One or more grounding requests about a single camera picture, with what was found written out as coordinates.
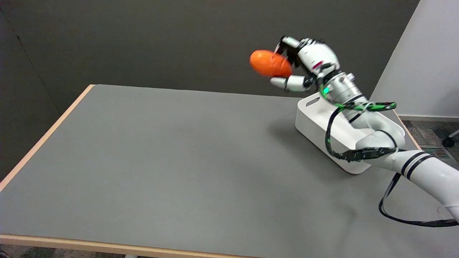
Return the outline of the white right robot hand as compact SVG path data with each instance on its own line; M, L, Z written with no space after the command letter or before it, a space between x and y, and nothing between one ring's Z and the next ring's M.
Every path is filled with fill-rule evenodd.
M304 76L277 75L270 79L272 85L286 92L305 92L316 85L318 77L324 78L340 68L336 54L322 40L282 36L274 52L285 53L290 68L305 72Z

